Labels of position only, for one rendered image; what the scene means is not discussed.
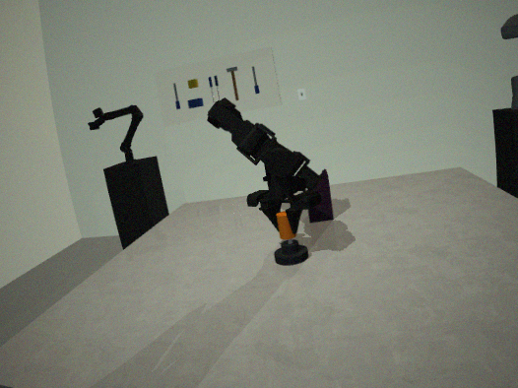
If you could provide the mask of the orange knob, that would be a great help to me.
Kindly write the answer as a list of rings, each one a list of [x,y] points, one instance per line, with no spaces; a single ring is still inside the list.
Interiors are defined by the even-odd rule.
[[[277,213],[277,221],[281,239],[292,239],[296,236],[291,230],[286,211]]]

